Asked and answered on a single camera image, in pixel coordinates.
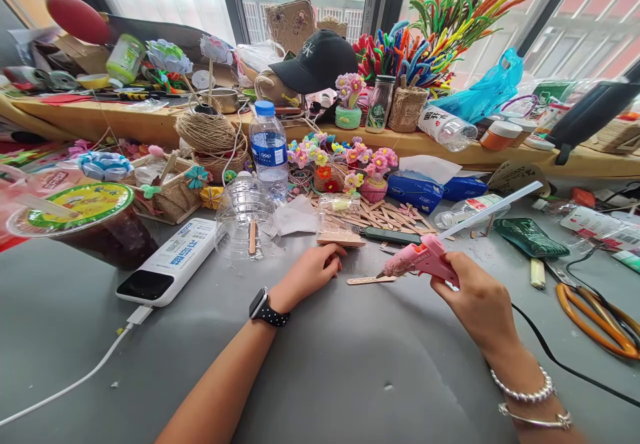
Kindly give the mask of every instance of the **blue plastic bag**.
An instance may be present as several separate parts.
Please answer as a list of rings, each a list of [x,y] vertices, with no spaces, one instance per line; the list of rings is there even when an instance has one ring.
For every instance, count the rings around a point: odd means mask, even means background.
[[[479,82],[429,104],[476,124],[517,94],[523,70],[523,59],[510,47],[502,54],[500,63],[488,70]]]

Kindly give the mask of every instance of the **pink flower pot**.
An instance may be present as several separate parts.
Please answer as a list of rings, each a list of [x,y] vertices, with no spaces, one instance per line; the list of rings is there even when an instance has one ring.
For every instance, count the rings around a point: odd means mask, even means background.
[[[366,176],[362,186],[358,189],[358,192],[360,192],[360,195],[369,202],[376,203],[385,198],[388,186],[389,185],[383,178],[375,180],[370,176]]]

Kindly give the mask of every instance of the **red balloon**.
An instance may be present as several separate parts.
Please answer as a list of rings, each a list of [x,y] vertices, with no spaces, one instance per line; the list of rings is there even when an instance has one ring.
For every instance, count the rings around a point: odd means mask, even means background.
[[[47,10],[53,20],[76,39],[91,44],[109,40],[109,28],[89,4],[81,0],[47,0]]]

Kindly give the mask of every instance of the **gray table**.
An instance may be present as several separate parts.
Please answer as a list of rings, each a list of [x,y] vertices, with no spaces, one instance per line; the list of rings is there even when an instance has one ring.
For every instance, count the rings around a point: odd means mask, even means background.
[[[552,237],[568,231],[529,203]],[[208,211],[196,216],[212,218]],[[177,228],[149,222],[158,239]],[[92,379],[0,429],[0,442],[150,443],[247,319],[261,286],[272,286],[314,237],[282,238],[278,256],[230,262],[213,253],[186,288],[128,336]],[[529,284],[529,262],[492,233],[447,244],[468,252],[509,288],[559,360],[640,400],[640,368],[587,338],[562,312],[552,286]],[[349,287],[389,256],[370,243],[350,251],[338,280],[302,303],[279,332],[235,436],[238,443],[510,443],[512,425],[487,366],[426,276]],[[640,321],[640,277],[604,252],[576,271]],[[52,241],[0,253],[0,417],[14,414],[89,372],[136,305],[114,290],[126,273]],[[640,409],[552,364],[515,317],[525,344],[553,376],[576,424],[594,442],[636,443]],[[111,385],[117,382],[117,388]]]

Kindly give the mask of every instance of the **black baseball cap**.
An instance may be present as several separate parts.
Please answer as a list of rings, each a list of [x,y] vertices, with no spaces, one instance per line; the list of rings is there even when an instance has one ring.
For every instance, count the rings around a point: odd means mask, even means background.
[[[335,87],[340,74],[358,72],[358,59],[351,44],[329,29],[320,29],[307,39],[295,59],[269,64],[282,82],[300,94]]]

